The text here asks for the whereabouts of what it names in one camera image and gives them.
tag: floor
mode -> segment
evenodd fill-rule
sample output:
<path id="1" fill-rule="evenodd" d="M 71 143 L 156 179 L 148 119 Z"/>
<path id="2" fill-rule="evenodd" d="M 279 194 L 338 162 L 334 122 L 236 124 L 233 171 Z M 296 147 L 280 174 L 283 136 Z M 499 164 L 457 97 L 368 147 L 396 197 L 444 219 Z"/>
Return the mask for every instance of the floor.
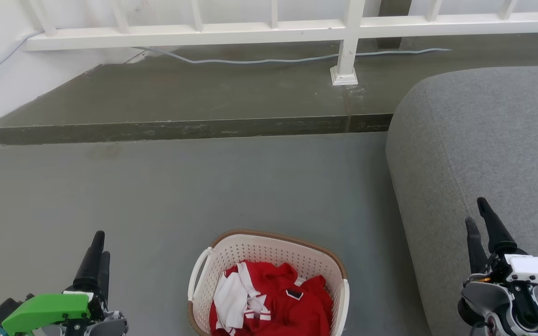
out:
<path id="1" fill-rule="evenodd" d="M 233 228 L 334 251 L 345 336 L 429 336 L 384 153 L 386 133 L 0 147 L 0 302 L 58 292 L 96 230 L 131 335 L 194 336 L 186 288 Z"/>
<path id="2" fill-rule="evenodd" d="M 387 130 L 408 90 L 427 77 L 490 66 L 538 65 L 538 34 L 405 38 L 422 55 L 358 57 L 359 85 L 333 87 L 336 59 L 297 64 L 188 64 L 169 56 L 108 64 L 0 119 L 0 143 L 168 140 Z M 376 51 L 361 40 L 358 52 Z M 204 45 L 194 60 L 299 59 L 338 53 L 338 42 Z"/>

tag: sofa seam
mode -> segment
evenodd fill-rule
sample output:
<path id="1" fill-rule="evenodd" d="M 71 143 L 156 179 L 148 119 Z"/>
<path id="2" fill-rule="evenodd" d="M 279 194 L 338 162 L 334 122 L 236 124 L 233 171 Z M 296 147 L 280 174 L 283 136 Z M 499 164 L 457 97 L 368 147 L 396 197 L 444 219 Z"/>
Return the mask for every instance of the sofa seam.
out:
<path id="1" fill-rule="evenodd" d="M 462 206 L 464 208 L 464 212 L 466 216 L 470 216 L 470 213 L 468 211 L 468 204 L 466 202 L 466 199 L 464 195 L 462 194 L 462 191 L 460 189 L 458 179 L 456 178 L 454 168 L 452 168 L 450 156 L 448 154 L 448 150 L 446 148 L 446 145 L 444 144 L 444 141 L 441 136 L 441 132 L 439 131 L 439 126 L 437 123 L 435 123 L 435 117 L 433 117 L 433 106 L 431 105 L 431 98 L 429 98 L 429 94 L 427 93 L 427 89 L 423 87 L 423 94 L 425 95 L 425 98 L 427 99 L 427 104 L 429 105 L 429 119 L 431 119 L 431 123 L 433 124 L 433 127 L 435 127 L 435 132 L 437 135 L 437 142 L 441 145 L 442 149 L 444 150 L 444 156 L 446 158 L 446 161 L 448 163 L 448 169 L 452 175 L 452 181 L 454 183 L 454 187 L 456 190 L 456 194 L 458 198 L 460 199 L 460 202 L 462 203 Z"/>

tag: white cable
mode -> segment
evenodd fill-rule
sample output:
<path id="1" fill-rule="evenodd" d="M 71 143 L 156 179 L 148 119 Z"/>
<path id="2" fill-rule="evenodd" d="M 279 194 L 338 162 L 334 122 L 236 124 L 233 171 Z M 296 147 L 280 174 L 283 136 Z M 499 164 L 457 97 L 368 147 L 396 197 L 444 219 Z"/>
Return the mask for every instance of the white cable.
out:
<path id="1" fill-rule="evenodd" d="M 147 51 L 153 51 L 155 53 L 161 53 L 171 57 L 175 57 L 184 62 L 190 64 L 201 64 L 201 63 L 226 63 L 226 64 L 261 64 L 261 63 L 300 63 L 300 62 L 309 62 L 312 60 L 324 60 L 331 59 L 333 57 L 338 57 L 338 54 L 327 55 L 327 56 L 318 56 L 318 57 L 309 57 L 307 59 L 297 59 L 297 60 L 280 60 L 280 59 L 267 59 L 267 60 L 189 60 L 185 57 L 170 53 L 169 51 L 163 51 L 155 48 L 145 48 L 145 47 L 134 47 L 135 49 L 142 49 Z M 451 49 L 440 49 L 440 48 L 431 48 L 424 50 L 388 50 L 388 51 L 376 51 L 375 53 L 357 53 L 357 56 L 376 56 L 376 55 L 388 55 L 388 54 L 423 54 L 429 53 L 431 51 L 451 51 Z"/>
<path id="2" fill-rule="evenodd" d="M 33 36 L 37 36 L 38 34 L 44 32 L 44 30 L 37 30 L 36 32 L 32 32 L 30 34 L 28 34 L 27 36 L 25 36 L 24 38 L 22 38 L 22 40 L 18 43 L 18 45 L 11 51 L 11 53 L 9 53 L 4 59 L 1 60 L 0 62 L 0 65 L 2 65 L 5 61 L 7 61 L 8 58 L 10 58 L 14 53 L 15 51 L 17 51 L 17 49 L 19 49 L 19 47 L 22 46 L 22 44 L 24 42 L 26 42 L 26 40 L 28 40 L 29 38 L 33 37 Z"/>

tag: perforated basket side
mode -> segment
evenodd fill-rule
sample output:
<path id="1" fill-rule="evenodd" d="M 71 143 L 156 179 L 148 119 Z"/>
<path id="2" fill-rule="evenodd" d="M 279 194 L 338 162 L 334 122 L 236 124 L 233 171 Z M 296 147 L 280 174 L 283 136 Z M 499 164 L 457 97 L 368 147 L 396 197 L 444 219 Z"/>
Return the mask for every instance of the perforated basket side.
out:
<path id="1" fill-rule="evenodd" d="M 276 266 L 287 262 L 298 271 L 301 281 L 322 275 L 333 299 L 331 334 L 336 334 L 337 319 L 342 317 L 342 311 L 347 310 L 347 307 L 343 309 L 341 306 L 344 302 L 347 304 L 347 300 L 342 299 L 347 275 L 341 261 L 331 251 L 296 238 L 249 230 L 226 232 L 211 247 L 213 251 L 207 259 L 207 272 L 201 275 L 198 291 L 188 306 L 190 322 L 199 335 L 207 336 L 211 331 L 209 312 L 220 274 L 244 259 L 271 262 Z"/>

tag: red clothing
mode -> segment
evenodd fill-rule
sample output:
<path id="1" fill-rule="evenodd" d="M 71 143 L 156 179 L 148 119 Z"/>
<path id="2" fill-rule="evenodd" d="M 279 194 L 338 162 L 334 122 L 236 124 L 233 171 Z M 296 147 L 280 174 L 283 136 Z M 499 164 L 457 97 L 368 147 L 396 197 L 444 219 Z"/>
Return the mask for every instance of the red clothing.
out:
<path id="1" fill-rule="evenodd" d="M 268 262 L 245 260 L 239 266 L 244 286 L 252 283 L 248 293 L 267 296 L 263 312 L 243 311 L 243 328 L 228 332 L 218 326 L 215 303 L 212 303 L 209 323 L 213 336 L 329 336 L 333 301 L 325 291 L 323 276 L 308 279 L 298 287 L 294 285 L 297 272 L 289 264 L 276 267 Z M 238 269 L 233 266 L 226 276 Z"/>

